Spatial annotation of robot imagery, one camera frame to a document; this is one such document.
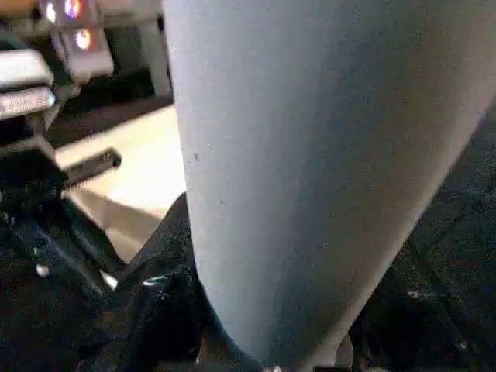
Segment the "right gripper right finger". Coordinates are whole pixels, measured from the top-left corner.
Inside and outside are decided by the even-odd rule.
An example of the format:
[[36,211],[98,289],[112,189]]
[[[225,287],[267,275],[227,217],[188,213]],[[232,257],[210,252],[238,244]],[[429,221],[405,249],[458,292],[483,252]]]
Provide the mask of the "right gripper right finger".
[[353,371],[493,371],[441,293],[388,271],[350,329]]

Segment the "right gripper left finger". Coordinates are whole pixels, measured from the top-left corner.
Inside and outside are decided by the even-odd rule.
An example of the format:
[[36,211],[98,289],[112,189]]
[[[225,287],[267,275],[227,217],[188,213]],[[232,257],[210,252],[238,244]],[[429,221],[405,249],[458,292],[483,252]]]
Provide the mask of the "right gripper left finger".
[[127,369],[245,371],[247,357],[220,326],[198,278],[181,194],[130,263],[135,280]]

